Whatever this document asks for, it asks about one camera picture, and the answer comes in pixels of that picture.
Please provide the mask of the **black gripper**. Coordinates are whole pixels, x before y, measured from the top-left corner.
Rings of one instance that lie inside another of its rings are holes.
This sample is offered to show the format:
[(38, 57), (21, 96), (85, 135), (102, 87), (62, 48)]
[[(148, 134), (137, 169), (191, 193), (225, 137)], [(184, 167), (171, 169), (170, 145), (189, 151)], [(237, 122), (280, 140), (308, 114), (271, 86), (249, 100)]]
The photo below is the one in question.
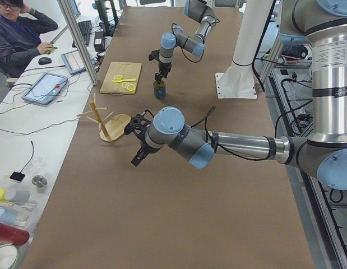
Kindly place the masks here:
[(165, 57), (160, 53), (160, 50), (153, 50), (149, 54), (149, 61), (152, 60), (158, 61), (159, 71), (155, 74), (155, 81), (157, 84), (161, 84), (163, 78), (167, 78), (168, 73), (172, 67), (172, 58)]
[(125, 135), (133, 133), (136, 138), (140, 140), (141, 147), (131, 160), (131, 164), (134, 166), (138, 166), (141, 161), (147, 157), (148, 154), (152, 153), (152, 147), (150, 147), (145, 140), (145, 133), (151, 124), (151, 121), (145, 118), (146, 113), (149, 113), (151, 116), (153, 116), (153, 113), (146, 109), (143, 112), (138, 113), (136, 116), (132, 117), (130, 122), (124, 128)]

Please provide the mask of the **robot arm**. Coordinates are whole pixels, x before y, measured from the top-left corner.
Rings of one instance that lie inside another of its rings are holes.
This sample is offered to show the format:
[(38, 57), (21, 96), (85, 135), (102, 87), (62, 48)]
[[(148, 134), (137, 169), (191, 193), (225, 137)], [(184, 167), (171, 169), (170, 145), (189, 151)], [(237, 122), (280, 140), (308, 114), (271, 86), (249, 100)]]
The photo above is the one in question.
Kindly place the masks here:
[(149, 54), (150, 61), (158, 62), (159, 71), (155, 74), (158, 84), (171, 70), (174, 49), (179, 47), (194, 56), (203, 56), (206, 39), (219, 21), (206, 1), (187, 1), (184, 14), (200, 24), (196, 32), (189, 36), (180, 25), (172, 24), (170, 30), (161, 36), (160, 48)]
[(133, 165), (169, 146), (199, 169), (214, 153), (276, 160), (347, 190), (347, 1), (284, 1), (281, 15), (281, 33), (304, 37), (312, 46), (312, 133), (306, 138), (252, 137), (199, 130), (168, 106), (153, 120), (138, 114), (126, 125), (125, 134), (134, 133), (141, 142)]

